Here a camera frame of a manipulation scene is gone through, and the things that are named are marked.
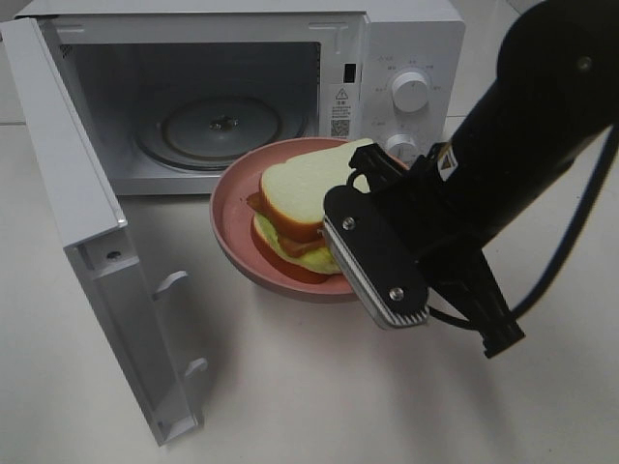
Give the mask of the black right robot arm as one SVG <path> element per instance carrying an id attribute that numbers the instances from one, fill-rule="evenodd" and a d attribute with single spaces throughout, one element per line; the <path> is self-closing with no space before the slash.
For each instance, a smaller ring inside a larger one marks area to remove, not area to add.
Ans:
<path id="1" fill-rule="evenodd" d="M 538 282 L 509 307 L 484 247 L 602 131 L 604 148 Z M 544 1 L 501 44 L 496 78 L 452 137 L 403 167 L 358 148 L 352 182 L 324 200 L 329 246 L 372 319 L 433 317 L 477 332 L 488 357 L 523 338 L 522 317 L 570 255 L 618 152 L 618 5 Z"/>

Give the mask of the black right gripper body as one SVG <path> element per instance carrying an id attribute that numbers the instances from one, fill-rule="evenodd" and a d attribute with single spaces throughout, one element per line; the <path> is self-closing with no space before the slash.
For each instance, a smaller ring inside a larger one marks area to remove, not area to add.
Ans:
<path id="1" fill-rule="evenodd" d="M 496 235 L 468 218 L 442 193 L 439 174 L 444 161 L 456 157 L 449 144 L 436 144 L 428 157 L 408 169 L 403 193 L 372 193 L 381 215 L 412 254 L 426 283 L 451 304 L 464 320 L 431 315 L 448 324 L 471 329 L 482 337 L 485 356 L 493 358 L 524 338 L 482 252 Z"/>

